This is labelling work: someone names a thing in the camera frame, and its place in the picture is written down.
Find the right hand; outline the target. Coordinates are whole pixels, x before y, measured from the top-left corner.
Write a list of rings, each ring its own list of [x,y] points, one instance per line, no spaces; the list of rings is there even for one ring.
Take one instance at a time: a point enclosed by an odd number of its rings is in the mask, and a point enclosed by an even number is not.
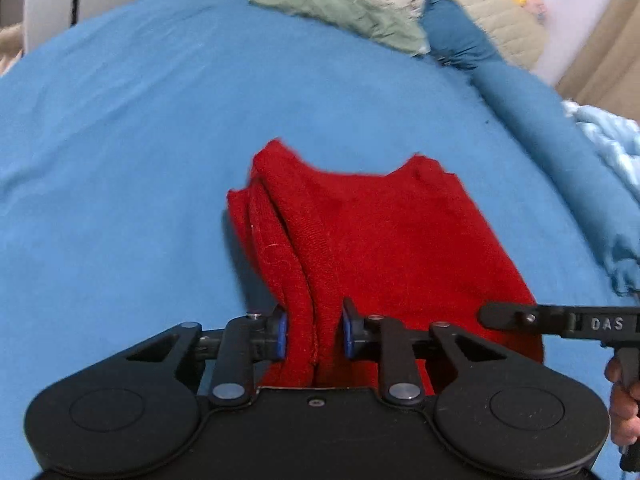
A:
[[[611,439],[617,446],[629,446],[640,436],[639,383],[623,384],[620,361],[612,358],[605,367],[605,377],[612,384],[610,396]]]

